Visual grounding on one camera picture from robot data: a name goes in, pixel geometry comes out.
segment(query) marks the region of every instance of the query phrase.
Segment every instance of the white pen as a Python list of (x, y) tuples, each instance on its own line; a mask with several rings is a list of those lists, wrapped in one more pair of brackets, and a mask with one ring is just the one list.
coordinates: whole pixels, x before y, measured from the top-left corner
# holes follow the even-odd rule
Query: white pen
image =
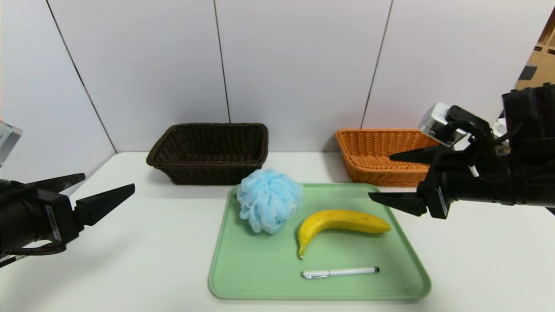
[(328, 278), (330, 276), (338, 276), (338, 275), (378, 273), (379, 271), (380, 271), (380, 268), (378, 268), (377, 266), (373, 266), (371, 268), (358, 268), (358, 269), (305, 271), (305, 272), (302, 272), (302, 277), (304, 277), (305, 279), (318, 279), (318, 278)]

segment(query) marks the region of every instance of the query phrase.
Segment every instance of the panel seam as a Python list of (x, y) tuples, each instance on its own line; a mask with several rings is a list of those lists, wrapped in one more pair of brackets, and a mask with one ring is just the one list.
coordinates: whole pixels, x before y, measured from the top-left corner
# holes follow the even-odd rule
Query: panel seam
[(370, 90), (368, 91), (368, 97), (366, 98), (366, 106), (364, 106), (364, 114), (362, 114), (362, 121), (360, 122), (360, 129), (362, 129), (362, 125), (364, 124), (364, 118), (366, 117), (366, 110), (368, 109), (368, 103), (370, 101), (370, 94), (372, 93), (372, 87), (374, 86), (374, 81), (376, 79), (376, 72), (378, 71), (378, 64), (380, 63), (380, 56), (382, 52), (382, 48), (384, 47), (384, 40), (385, 35), (387, 32), (387, 25), (389, 25), (389, 17), (391, 16), (391, 9), (393, 8), (393, 1), (391, 0), (391, 4), (389, 5), (389, 12), (387, 13), (387, 19), (385, 22), (384, 27), (384, 35), (382, 36), (382, 40), (380, 43), (380, 50), (378, 51), (378, 58), (376, 59), (376, 67), (374, 67), (374, 74), (372, 75), (372, 82), (370, 83)]
[(228, 85), (225, 81), (224, 55), (221, 52), (220, 25), (218, 23), (218, 10), (216, 9), (216, 0), (213, 0), (213, 4), (214, 4), (214, 17), (216, 18), (216, 32), (218, 33), (218, 46), (220, 47), (221, 74), (224, 77), (225, 103), (228, 106), (228, 120), (229, 120), (229, 123), (231, 123), (231, 113), (229, 111)]
[(62, 35), (62, 31), (60, 30), (58, 22), (56, 21), (56, 17), (54, 16), (54, 12), (52, 12), (52, 8), (50, 7), (49, 0), (46, 0), (46, 4), (48, 5), (48, 9), (50, 10), (50, 14), (52, 15), (52, 19), (54, 20), (54, 24), (56, 25), (56, 28), (58, 29), (58, 33), (60, 34), (60, 38), (62, 39), (62, 42), (64, 43), (65, 50), (67, 51), (67, 53), (69, 55), (69, 59), (71, 60), (73, 68), (75, 69), (75, 72), (77, 73), (77, 77), (79, 77), (79, 81), (81, 81), (81, 85), (83, 86), (83, 89), (85, 90), (85, 93), (87, 94), (87, 97), (89, 98), (90, 104), (93, 107), (95, 114), (97, 115), (98, 121), (100, 121), (100, 125), (102, 126), (102, 129), (104, 130), (104, 132), (106, 133), (106, 137), (108, 137), (108, 140), (110, 141), (110, 145), (114, 149), (114, 152), (117, 154), (118, 151), (116, 150), (116, 148), (114, 146), (114, 142), (112, 142), (112, 138), (108, 134), (108, 131), (106, 130), (106, 126), (104, 126), (104, 123), (102, 122), (102, 119), (100, 118), (100, 115), (98, 114), (98, 110), (97, 110), (96, 106), (94, 106), (94, 102), (93, 102), (93, 99), (90, 97), (89, 90), (87, 90), (87, 87), (85, 86), (85, 83), (83, 82), (83, 78), (81, 78), (81, 74), (79, 73), (79, 70), (77, 70), (77, 66), (75, 65), (75, 62), (73, 61), (73, 57), (71, 56), (71, 53), (69, 52), (68, 45), (65, 43), (64, 36)]

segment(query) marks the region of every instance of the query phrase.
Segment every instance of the white wall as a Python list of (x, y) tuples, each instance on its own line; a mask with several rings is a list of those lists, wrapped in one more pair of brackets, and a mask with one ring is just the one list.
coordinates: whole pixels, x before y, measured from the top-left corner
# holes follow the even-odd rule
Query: white wall
[(270, 151), (337, 150), (358, 128), (390, 0), (216, 0), (231, 122)]
[(553, 0), (394, 0), (364, 128), (416, 128), (432, 104), (493, 121)]
[(2, 177), (92, 174), (115, 154), (44, 0), (2, 1), (2, 119), (23, 137)]
[(213, 0), (50, 0), (118, 152), (173, 124), (228, 122)]

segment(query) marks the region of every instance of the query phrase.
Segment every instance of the robotic arm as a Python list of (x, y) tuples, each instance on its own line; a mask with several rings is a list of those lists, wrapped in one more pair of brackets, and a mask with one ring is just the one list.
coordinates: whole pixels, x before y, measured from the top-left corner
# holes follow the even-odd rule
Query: robotic arm
[[(0, 167), (21, 134), (0, 122)], [(84, 179), (82, 173), (28, 184), (0, 179), (0, 268), (26, 256), (65, 251), (85, 225), (96, 224), (135, 192), (129, 184), (77, 200), (72, 209), (69, 198), (59, 192)], [(39, 240), (51, 242), (25, 248)]]
[[(446, 219), (457, 200), (535, 205), (555, 214), (555, 85), (513, 90), (502, 95), (507, 133), (499, 138), (472, 113), (436, 103), (420, 130), (440, 145), (390, 156), (391, 160), (429, 164), (416, 193), (369, 193), (375, 202), (420, 216), (430, 211)], [(469, 146), (453, 144), (470, 134)], [(510, 152), (498, 146), (509, 141)]]

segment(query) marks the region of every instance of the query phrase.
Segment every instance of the basket rim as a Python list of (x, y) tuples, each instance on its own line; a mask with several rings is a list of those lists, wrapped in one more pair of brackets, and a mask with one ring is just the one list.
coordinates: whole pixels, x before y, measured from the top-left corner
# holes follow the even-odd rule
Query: basket rim
[(340, 129), (335, 133), (336, 140), (341, 148), (341, 153), (343, 154), (343, 159), (348, 162), (348, 166), (362, 170), (364, 172), (382, 172), (382, 173), (425, 173), (429, 169), (429, 165), (426, 164), (414, 164), (411, 166), (376, 166), (376, 165), (362, 165), (352, 158), (349, 149), (347, 148), (343, 138), (342, 133), (346, 132), (405, 132), (405, 133), (420, 133), (418, 129)]
[[(232, 163), (232, 162), (166, 162), (161, 160), (155, 160), (155, 157), (160, 152), (160, 148), (166, 143), (168, 137), (177, 128), (187, 128), (187, 127), (259, 127), (262, 130), (262, 151), (260, 158), (249, 160), (247, 162)], [(183, 123), (175, 124), (164, 132), (164, 134), (156, 141), (147, 156), (147, 164), (155, 167), (157, 169), (171, 169), (171, 168), (244, 168), (244, 167), (255, 167), (257, 165), (262, 165), (266, 158), (268, 157), (268, 128), (262, 123)]]

